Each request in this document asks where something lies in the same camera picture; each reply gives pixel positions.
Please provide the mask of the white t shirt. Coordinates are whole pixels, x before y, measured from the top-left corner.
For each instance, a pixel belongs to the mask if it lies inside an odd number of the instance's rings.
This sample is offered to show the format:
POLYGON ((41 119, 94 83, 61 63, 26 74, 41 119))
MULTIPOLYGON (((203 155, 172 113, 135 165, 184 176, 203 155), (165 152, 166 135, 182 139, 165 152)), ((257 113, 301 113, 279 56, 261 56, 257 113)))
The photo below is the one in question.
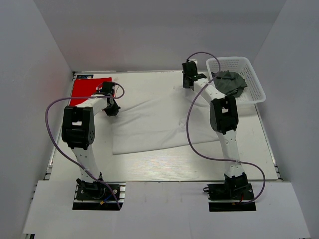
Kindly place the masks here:
MULTIPOLYGON (((178 87, 122 110, 112 122, 113 154, 162 150, 188 145, 186 118, 196 93, 178 87)), ((217 141, 209 122, 209 104, 199 97, 189 119, 193 144, 217 141)))

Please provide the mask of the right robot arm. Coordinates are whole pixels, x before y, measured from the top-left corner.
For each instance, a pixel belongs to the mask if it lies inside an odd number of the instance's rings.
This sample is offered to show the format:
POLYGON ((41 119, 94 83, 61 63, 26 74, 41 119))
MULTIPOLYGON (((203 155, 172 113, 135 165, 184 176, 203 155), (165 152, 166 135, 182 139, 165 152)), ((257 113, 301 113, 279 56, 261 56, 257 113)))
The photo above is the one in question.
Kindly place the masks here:
POLYGON ((248 186, 247 176, 240 163, 240 156, 236 141, 236 130, 239 122, 236 100, 233 96, 226 96, 218 91, 204 74, 199 74, 197 64, 194 61, 186 60, 182 64, 183 87, 193 90, 196 95, 191 102, 186 118, 186 136, 189 144, 189 119, 193 106, 199 97, 202 97, 210 106, 210 125, 216 132, 223 158, 218 161, 226 162, 224 173, 225 183, 221 188, 213 186, 212 192, 226 194, 227 197, 235 199, 243 193, 248 186))

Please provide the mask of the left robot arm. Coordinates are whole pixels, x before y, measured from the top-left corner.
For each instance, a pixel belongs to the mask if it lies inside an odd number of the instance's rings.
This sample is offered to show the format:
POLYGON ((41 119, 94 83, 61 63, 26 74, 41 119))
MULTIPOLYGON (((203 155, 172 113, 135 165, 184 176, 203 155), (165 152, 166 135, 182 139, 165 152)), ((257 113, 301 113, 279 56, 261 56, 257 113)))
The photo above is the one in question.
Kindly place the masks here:
POLYGON ((120 107, 114 96, 115 84, 106 81, 91 98, 64 109, 62 140, 71 148, 77 163, 82 166, 81 178, 77 179, 77 183, 95 199, 104 196, 106 186, 96 181, 102 181, 103 176, 97 167, 92 147, 96 135, 94 116, 101 111, 109 117, 116 116, 120 107))

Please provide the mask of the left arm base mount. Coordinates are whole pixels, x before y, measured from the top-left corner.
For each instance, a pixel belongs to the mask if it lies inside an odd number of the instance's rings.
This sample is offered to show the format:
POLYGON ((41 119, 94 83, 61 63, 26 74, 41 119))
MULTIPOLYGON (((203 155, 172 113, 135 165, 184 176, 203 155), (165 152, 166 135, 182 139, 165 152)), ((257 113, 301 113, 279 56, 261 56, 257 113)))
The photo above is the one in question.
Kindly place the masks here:
POLYGON ((77 179, 72 210, 76 211, 119 211, 125 199, 125 183, 109 183, 110 189, 99 182, 77 179))

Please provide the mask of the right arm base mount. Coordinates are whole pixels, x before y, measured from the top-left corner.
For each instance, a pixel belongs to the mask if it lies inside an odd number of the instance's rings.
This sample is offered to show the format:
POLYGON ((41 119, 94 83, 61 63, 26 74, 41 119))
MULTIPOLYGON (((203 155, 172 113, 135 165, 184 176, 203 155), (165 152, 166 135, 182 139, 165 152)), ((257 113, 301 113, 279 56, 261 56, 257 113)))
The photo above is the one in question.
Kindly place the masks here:
POLYGON ((256 211, 252 185, 245 173, 237 177, 226 175, 224 183, 208 184, 203 191, 208 194, 210 212, 256 211))

